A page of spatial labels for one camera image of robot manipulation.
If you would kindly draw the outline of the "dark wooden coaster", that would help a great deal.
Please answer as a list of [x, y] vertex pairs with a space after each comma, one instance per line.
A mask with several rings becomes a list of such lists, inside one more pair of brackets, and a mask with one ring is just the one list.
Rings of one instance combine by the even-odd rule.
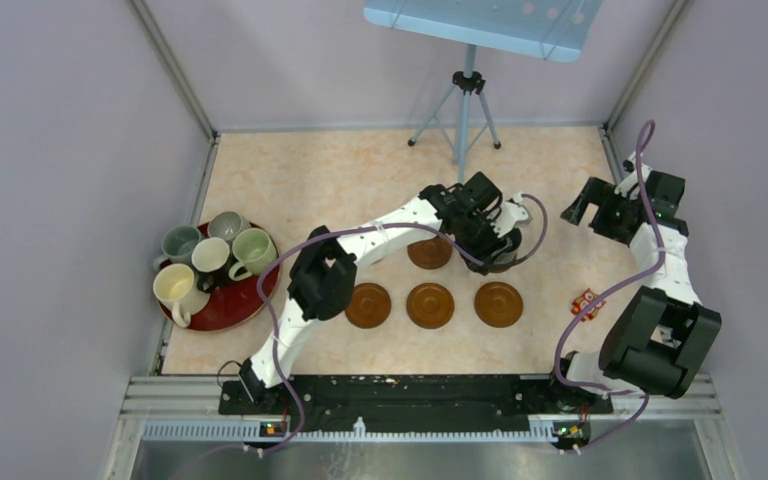
[[344, 313], [357, 328], [373, 329], [381, 326], [390, 316], [392, 301], [381, 285], [372, 282], [354, 287], [351, 302]]
[[436, 270], [451, 259], [453, 247], [440, 237], [412, 243], [407, 248], [411, 262], [425, 270]]
[[443, 285], [422, 283], [408, 294], [406, 311], [415, 325], [424, 329], [438, 329], [452, 319], [455, 301], [451, 292]]
[[489, 282], [477, 290], [474, 310], [486, 325], [507, 328], [519, 321], [524, 311], [524, 303], [520, 293], [512, 285]]

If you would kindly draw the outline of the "white cup dark inside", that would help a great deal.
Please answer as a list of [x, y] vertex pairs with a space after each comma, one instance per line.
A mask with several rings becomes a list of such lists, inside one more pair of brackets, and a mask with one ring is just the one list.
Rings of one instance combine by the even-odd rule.
[[193, 250], [191, 260], [200, 291], [210, 293], [231, 282], [231, 249], [226, 240], [213, 237], [201, 240]]

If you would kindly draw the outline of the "light green mug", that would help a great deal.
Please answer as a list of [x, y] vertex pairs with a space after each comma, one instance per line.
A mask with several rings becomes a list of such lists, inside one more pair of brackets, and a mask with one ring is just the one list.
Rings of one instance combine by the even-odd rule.
[[252, 227], [242, 231], [232, 243], [234, 263], [229, 279], [237, 282], [260, 276], [277, 258], [277, 248], [270, 235], [263, 229]]

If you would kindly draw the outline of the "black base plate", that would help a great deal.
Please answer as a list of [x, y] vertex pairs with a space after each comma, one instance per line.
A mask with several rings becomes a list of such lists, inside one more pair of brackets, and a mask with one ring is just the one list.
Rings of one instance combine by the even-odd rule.
[[297, 375], [256, 394], [222, 386], [222, 415], [287, 421], [303, 432], [343, 432], [362, 420], [371, 433], [490, 433], [528, 430], [534, 415], [609, 414], [612, 403], [551, 376]]

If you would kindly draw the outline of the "grey ribbed cup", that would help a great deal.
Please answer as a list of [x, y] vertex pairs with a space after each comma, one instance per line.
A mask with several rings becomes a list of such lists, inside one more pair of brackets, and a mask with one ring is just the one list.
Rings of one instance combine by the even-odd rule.
[[243, 231], [252, 227], [251, 222], [235, 211], [225, 211], [216, 215], [207, 225], [210, 238], [220, 238], [232, 243]]

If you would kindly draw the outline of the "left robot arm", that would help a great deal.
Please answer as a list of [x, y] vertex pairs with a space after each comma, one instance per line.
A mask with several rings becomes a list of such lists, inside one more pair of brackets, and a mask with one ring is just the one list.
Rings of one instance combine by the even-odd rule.
[[326, 226], [288, 254], [287, 297], [281, 310], [271, 309], [272, 335], [242, 363], [243, 401], [257, 413], [279, 404], [280, 384], [320, 323], [350, 304], [359, 271], [420, 241], [440, 238], [458, 251], [469, 270], [487, 275], [520, 264], [516, 252], [522, 226], [532, 218], [525, 193], [504, 198], [483, 173], [450, 187], [429, 185], [404, 205], [347, 230]]

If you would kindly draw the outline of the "grey green mug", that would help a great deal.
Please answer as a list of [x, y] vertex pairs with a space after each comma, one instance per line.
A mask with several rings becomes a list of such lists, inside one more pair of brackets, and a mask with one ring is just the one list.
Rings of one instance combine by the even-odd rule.
[[161, 254], [152, 263], [159, 272], [167, 263], [192, 265], [192, 255], [203, 239], [201, 231], [191, 225], [178, 226], [170, 230], [161, 242]]

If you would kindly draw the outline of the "cream mug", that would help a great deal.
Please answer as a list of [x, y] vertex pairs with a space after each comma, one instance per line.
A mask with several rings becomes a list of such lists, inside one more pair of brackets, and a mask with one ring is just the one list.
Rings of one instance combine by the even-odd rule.
[[193, 317], [210, 300], [210, 294], [198, 286], [198, 276], [185, 264], [170, 264], [154, 278], [153, 294], [171, 314], [172, 321], [181, 328], [189, 328]]

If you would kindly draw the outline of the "aluminium frame rail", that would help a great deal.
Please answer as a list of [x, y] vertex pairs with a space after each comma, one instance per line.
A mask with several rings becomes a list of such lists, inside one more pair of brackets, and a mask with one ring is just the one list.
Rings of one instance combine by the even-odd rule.
[[133, 378], [108, 479], [744, 479], [711, 379], [575, 398], [545, 375]]

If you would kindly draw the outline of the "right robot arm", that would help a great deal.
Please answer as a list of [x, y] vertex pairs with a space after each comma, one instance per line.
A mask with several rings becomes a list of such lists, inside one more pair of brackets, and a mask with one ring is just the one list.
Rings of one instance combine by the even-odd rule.
[[619, 185], [589, 178], [561, 214], [577, 225], [586, 208], [595, 205], [593, 231], [628, 246], [646, 275], [601, 350], [573, 353], [563, 374], [546, 385], [549, 404], [560, 412], [574, 411], [587, 391], [682, 397], [721, 329], [720, 314], [702, 305], [689, 278], [689, 231], [676, 216], [685, 181], [649, 167], [643, 171], [654, 224], [646, 216], [635, 175]]

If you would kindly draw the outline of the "red owl figurine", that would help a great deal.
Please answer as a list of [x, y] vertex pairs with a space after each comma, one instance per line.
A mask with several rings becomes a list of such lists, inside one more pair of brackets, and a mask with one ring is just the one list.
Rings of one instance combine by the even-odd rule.
[[571, 303], [571, 313], [574, 316], [582, 314], [581, 322], [588, 322], [597, 317], [600, 310], [606, 304], [605, 300], [596, 302], [598, 294], [592, 289], [587, 288]]

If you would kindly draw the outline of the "red round tray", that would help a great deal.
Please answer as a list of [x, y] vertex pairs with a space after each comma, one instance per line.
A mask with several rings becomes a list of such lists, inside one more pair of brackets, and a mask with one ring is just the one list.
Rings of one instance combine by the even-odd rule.
[[[207, 224], [197, 228], [203, 235], [202, 240], [210, 238], [207, 235]], [[234, 263], [232, 250], [230, 263], [231, 265]], [[226, 330], [249, 320], [264, 306], [264, 301], [258, 295], [257, 286], [262, 286], [265, 295], [271, 295], [277, 286], [279, 273], [280, 270], [275, 269], [242, 281], [234, 282], [231, 280], [228, 285], [210, 292], [207, 306], [193, 317], [190, 327], [186, 329], [198, 332], [215, 332]], [[171, 319], [169, 310], [156, 298], [155, 301], [166, 318], [176, 325]]]

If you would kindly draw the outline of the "dark grey cup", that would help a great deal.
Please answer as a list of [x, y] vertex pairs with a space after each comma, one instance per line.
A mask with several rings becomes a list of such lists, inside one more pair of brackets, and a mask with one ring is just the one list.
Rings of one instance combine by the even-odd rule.
[[516, 266], [518, 249], [522, 244], [521, 230], [515, 228], [499, 238], [488, 250], [485, 268], [490, 273], [500, 273]]

